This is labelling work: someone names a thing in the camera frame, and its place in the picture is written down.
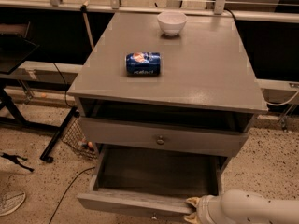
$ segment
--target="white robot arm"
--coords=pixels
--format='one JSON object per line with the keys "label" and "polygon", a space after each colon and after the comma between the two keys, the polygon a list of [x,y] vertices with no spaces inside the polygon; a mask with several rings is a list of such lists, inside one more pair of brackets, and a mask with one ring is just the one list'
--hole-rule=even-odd
{"label": "white robot arm", "polygon": [[268,200],[243,190],[228,190],[220,196],[187,200],[196,213],[185,217],[193,224],[298,224],[298,200]]}

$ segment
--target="drawer knob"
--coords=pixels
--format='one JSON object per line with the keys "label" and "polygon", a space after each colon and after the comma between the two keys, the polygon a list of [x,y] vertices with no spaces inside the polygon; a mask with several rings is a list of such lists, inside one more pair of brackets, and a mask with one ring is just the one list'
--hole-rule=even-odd
{"label": "drawer knob", "polygon": [[158,220],[158,218],[156,217],[156,214],[154,213],[151,217],[152,220]]}
{"label": "drawer knob", "polygon": [[159,146],[163,145],[163,144],[164,144],[163,137],[162,137],[162,136],[159,136],[159,138],[157,139],[156,142],[157,142],[157,144],[158,144]]}

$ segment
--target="closed drawer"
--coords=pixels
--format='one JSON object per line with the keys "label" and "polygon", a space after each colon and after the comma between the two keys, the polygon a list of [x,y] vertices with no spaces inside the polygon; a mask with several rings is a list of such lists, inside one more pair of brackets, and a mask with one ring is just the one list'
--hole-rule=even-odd
{"label": "closed drawer", "polygon": [[239,132],[213,131],[179,126],[80,118],[86,137],[102,144],[146,147],[214,156],[233,157],[248,135]]}

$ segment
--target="can label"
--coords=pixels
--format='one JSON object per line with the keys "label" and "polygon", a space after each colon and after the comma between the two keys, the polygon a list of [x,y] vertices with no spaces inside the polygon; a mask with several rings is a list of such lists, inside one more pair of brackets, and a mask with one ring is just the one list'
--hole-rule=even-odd
{"label": "can label", "polygon": [[159,52],[135,52],[126,56],[126,69],[131,75],[158,75],[160,64]]}

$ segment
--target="bowl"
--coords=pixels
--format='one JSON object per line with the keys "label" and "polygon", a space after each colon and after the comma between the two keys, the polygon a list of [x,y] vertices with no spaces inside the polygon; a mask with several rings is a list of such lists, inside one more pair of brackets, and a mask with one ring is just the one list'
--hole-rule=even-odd
{"label": "bowl", "polygon": [[185,26],[187,16],[176,11],[164,11],[157,16],[161,30],[166,35],[176,35]]}

